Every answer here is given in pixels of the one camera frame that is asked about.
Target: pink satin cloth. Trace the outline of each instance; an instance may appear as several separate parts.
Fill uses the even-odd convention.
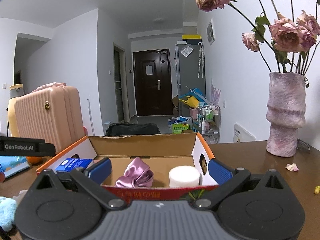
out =
[[[136,157],[127,167],[124,175],[116,181],[115,187],[152,187],[153,172],[149,165]]]

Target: refrigerator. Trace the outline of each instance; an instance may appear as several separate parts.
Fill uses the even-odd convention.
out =
[[[181,95],[188,93],[188,88],[199,88],[204,96],[206,96],[205,72],[203,77],[202,72],[200,72],[198,78],[200,45],[192,45],[193,51],[187,57],[181,53],[181,49],[185,46],[185,44],[176,44],[175,51],[177,63],[178,98],[180,98]],[[179,115],[185,117],[190,116],[189,108],[181,101],[179,101]]]

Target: yellow bag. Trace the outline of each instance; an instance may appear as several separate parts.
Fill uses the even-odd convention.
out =
[[[200,103],[198,99],[196,99],[194,96],[187,96],[188,100],[179,99],[182,103],[185,103],[187,106],[191,108],[197,108],[198,104]]]

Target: black bag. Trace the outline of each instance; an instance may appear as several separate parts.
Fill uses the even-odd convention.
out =
[[[160,134],[160,130],[155,123],[113,123],[109,125],[109,129],[106,131],[106,136],[123,136],[138,134]]]

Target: gold lock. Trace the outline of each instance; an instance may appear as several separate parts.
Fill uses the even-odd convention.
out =
[[[44,103],[44,109],[47,111],[50,109],[50,105],[48,101]]]

